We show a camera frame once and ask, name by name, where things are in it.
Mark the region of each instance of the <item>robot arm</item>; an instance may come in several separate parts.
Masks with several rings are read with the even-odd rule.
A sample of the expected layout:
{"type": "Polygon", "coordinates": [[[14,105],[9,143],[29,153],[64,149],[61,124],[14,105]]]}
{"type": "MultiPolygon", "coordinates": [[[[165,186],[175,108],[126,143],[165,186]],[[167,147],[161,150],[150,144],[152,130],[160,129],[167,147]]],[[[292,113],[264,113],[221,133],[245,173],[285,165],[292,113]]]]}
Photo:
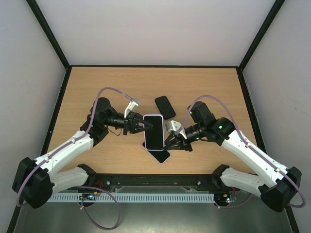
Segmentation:
{"type": "Polygon", "coordinates": [[[171,120],[166,124],[166,130],[170,136],[165,141],[165,149],[192,151],[191,143],[204,137],[209,142],[217,143],[237,155],[256,172],[256,175],[239,172],[229,166],[221,165],[212,174],[216,186],[225,185],[245,190],[259,196],[269,208],[281,212],[297,191],[279,171],[287,174],[297,186],[300,185],[301,172],[296,167],[288,169],[285,165],[270,158],[240,131],[247,142],[246,145],[235,130],[233,123],[224,117],[216,119],[205,103],[196,102],[191,109],[191,117],[197,124],[180,132],[178,130],[181,123],[171,120]],[[275,170],[254,153],[250,146],[274,164],[277,169],[275,170]]]}
{"type": "Polygon", "coordinates": [[[13,190],[19,192],[21,185],[30,172],[39,164],[46,161],[26,183],[21,197],[33,208],[42,206],[52,194],[65,189],[93,185],[95,172],[85,164],[64,172],[59,172],[66,164],[86,150],[91,149],[101,142],[109,133],[107,126],[123,129],[123,134],[139,133],[152,128],[152,125],[135,113],[138,106],[137,100],[132,100],[126,107],[124,114],[117,113],[111,107],[107,98],[99,98],[95,109],[92,127],[86,133],[90,124],[91,114],[76,134],[49,153],[37,157],[23,159],[18,166],[13,182],[13,190]]]}

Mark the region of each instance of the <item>black metal frame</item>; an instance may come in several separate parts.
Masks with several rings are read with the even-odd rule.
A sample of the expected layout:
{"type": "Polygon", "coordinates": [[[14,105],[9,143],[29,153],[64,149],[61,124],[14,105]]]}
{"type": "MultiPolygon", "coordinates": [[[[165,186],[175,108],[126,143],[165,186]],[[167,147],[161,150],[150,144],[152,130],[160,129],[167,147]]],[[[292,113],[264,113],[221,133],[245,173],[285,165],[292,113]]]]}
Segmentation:
{"type": "MultiPolygon", "coordinates": [[[[257,142],[257,145],[260,149],[263,151],[266,151],[264,142],[260,133],[260,129],[258,126],[258,121],[256,118],[256,114],[254,111],[254,107],[252,105],[250,95],[247,89],[247,85],[245,82],[245,78],[243,76],[243,70],[245,69],[247,63],[251,59],[252,55],[254,54],[257,46],[261,42],[262,38],[264,37],[265,33],[267,32],[268,28],[270,27],[271,23],[273,22],[274,18],[276,17],[277,13],[279,12],[280,8],[282,7],[283,3],[285,0],[276,0],[274,5],[272,6],[269,14],[267,15],[265,21],[263,22],[260,30],[258,31],[256,37],[254,38],[250,48],[248,49],[247,53],[245,54],[241,64],[237,66],[150,66],[150,65],[69,65],[64,53],[62,52],[55,36],[53,35],[53,32],[51,31],[46,19],[44,18],[38,4],[36,3],[35,0],[26,0],[27,3],[29,4],[31,10],[33,11],[35,17],[37,18],[39,24],[41,25],[43,31],[45,32],[47,38],[49,39],[51,45],[53,46],[56,54],[58,55],[60,61],[64,65],[66,69],[66,73],[64,76],[62,88],[60,90],[56,106],[52,115],[52,119],[49,125],[49,129],[43,144],[42,152],[41,154],[45,154],[48,150],[52,133],[56,124],[57,116],[60,110],[60,106],[63,100],[63,96],[66,91],[66,86],[70,77],[70,72],[72,67],[178,67],[178,68],[235,68],[239,77],[240,85],[241,85],[241,90],[243,92],[245,104],[248,110],[248,114],[250,117],[250,121],[252,124],[252,128],[254,131],[255,139],[257,142]]],[[[133,174],[98,174],[98,178],[100,180],[109,180],[110,185],[107,186],[106,188],[109,188],[112,185],[118,186],[121,184],[126,184],[126,185],[137,185],[140,184],[145,186],[152,186],[152,185],[161,185],[161,186],[171,186],[172,183],[177,185],[177,186],[193,186],[196,187],[199,190],[209,190],[211,192],[217,193],[217,190],[215,190],[211,184],[211,182],[206,182],[206,185],[198,185],[198,181],[206,179],[207,181],[210,180],[211,175],[133,175],[133,174]]],[[[294,218],[293,211],[291,207],[287,206],[286,208],[286,213],[292,228],[292,231],[295,233],[299,232],[296,220],[294,218]]],[[[14,231],[17,218],[20,212],[20,208],[16,207],[9,225],[9,228],[7,230],[8,233],[12,233],[14,231]]]]}

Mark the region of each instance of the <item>black cable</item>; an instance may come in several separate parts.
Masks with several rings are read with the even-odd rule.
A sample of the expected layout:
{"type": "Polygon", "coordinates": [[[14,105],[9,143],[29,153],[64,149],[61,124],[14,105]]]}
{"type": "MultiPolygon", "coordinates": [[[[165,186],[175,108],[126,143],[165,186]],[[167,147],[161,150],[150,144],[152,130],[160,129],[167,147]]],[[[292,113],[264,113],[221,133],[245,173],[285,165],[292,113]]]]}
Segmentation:
{"type": "Polygon", "coordinates": [[[110,132],[112,132],[114,135],[116,135],[116,136],[120,136],[121,133],[122,133],[122,129],[120,129],[120,133],[119,133],[119,134],[116,134],[115,132],[113,132],[112,130],[110,130],[110,129],[108,128],[108,126],[107,126],[107,129],[108,129],[110,132]]]}

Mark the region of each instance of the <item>black frame bar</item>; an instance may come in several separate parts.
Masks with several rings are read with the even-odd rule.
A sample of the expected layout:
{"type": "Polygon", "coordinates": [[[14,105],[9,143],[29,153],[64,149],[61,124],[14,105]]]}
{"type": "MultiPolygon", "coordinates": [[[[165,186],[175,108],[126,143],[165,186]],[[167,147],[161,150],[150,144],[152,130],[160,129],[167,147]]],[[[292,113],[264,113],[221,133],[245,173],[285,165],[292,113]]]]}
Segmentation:
{"type": "MultiPolygon", "coordinates": [[[[41,28],[43,29],[44,33],[46,34],[48,40],[50,41],[51,45],[53,46],[57,56],[59,57],[60,61],[62,62],[64,68],[66,69],[66,73],[64,76],[64,80],[63,80],[63,84],[59,93],[59,96],[57,98],[57,102],[56,102],[56,106],[54,108],[54,112],[51,118],[51,122],[49,125],[49,129],[47,131],[46,134],[46,138],[42,147],[42,151],[41,151],[41,155],[45,154],[48,150],[50,141],[51,141],[51,137],[52,137],[52,133],[56,124],[56,120],[57,120],[57,116],[61,107],[61,103],[66,91],[66,87],[67,87],[67,83],[70,77],[70,73],[71,73],[71,69],[72,67],[164,67],[164,68],[235,68],[239,77],[239,81],[240,81],[240,85],[241,85],[241,90],[244,96],[244,100],[245,100],[245,104],[246,104],[246,108],[248,110],[248,114],[250,117],[250,121],[252,124],[252,128],[254,131],[254,135],[255,135],[255,139],[257,142],[258,147],[263,150],[266,151],[265,146],[264,146],[264,142],[260,133],[260,128],[258,125],[258,121],[256,118],[256,114],[254,111],[254,106],[252,105],[251,99],[250,99],[250,95],[247,89],[247,85],[245,82],[245,78],[243,76],[243,70],[245,69],[247,63],[249,62],[249,60],[251,59],[252,55],[254,54],[256,48],[258,47],[259,43],[261,42],[262,38],[264,37],[265,33],[267,32],[268,28],[270,27],[270,25],[272,24],[274,18],[276,17],[277,13],[279,12],[280,8],[282,7],[283,3],[285,0],[276,0],[269,12],[269,14],[267,15],[265,21],[263,22],[261,28],[259,29],[257,35],[255,36],[251,46],[249,47],[247,53],[245,54],[242,62],[240,63],[240,65],[237,66],[162,66],[162,65],[73,65],[71,66],[67,60],[67,58],[65,57],[61,47],[59,46],[51,28],[49,27],[44,15],[42,14],[37,2],[35,0],[26,0],[29,7],[31,8],[33,14],[35,15],[36,19],[38,20],[41,28]]],[[[107,179],[107,177],[109,179],[112,179],[112,183],[120,183],[122,181],[126,182],[132,182],[135,183],[135,175],[133,174],[98,174],[98,178],[103,178],[104,180],[107,179]]],[[[172,181],[180,180],[182,183],[182,179],[184,179],[187,184],[192,184],[195,187],[195,183],[198,180],[201,179],[205,179],[204,177],[207,177],[207,179],[210,179],[210,175],[205,174],[205,175],[150,175],[148,174],[146,179],[148,179],[149,181],[152,180],[156,180],[158,183],[161,183],[161,185],[163,185],[163,182],[168,182],[167,185],[171,185],[172,181]]],[[[203,190],[211,190],[213,189],[212,186],[202,186],[201,189],[203,190]]],[[[292,228],[292,231],[295,233],[299,232],[292,208],[287,206],[286,208],[286,213],[292,228]]],[[[11,222],[9,224],[9,227],[7,229],[7,233],[13,233],[14,228],[16,226],[17,223],[17,219],[20,213],[20,208],[19,207],[15,207],[11,222]]]]}

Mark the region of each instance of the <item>wooden tabletop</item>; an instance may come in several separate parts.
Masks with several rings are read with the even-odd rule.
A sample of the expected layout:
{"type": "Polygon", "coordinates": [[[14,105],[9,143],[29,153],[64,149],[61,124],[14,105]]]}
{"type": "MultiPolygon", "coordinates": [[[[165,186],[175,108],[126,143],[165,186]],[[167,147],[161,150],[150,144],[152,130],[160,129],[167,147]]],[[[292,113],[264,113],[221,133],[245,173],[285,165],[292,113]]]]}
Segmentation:
{"type": "MultiPolygon", "coordinates": [[[[179,122],[183,122],[187,107],[197,97],[216,96],[230,109],[243,133],[255,142],[238,76],[233,68],[73,67],[49,151],[79,130],[97,93],[106,86],[139,99],[136,112],[141,115],[158,114],[155,98],[165,95],[176,111],[173,119],[179,122]]],[[[129,99],[114,91],[104,91],[102,96],[107,97],[118,112],[124,112],[129,103],[129,99]]],[[[216,101],[202,101],[216,118],[228,117],[216,101]]],[[[192,124],[194,122],[189,117],[186,127],[192,124]]],[[[193,152],[171,150],[170,158],[160,164],[142,147],[143,141],[144,133],[128,133],[127,136],[109,133],[101,143],[79,155],[64,170],[85,163],[97,173],[210,174],[220,164],[243,172],[251,171],[234,154],[216,143],[202,141],[192,143],[193,152]]]]}

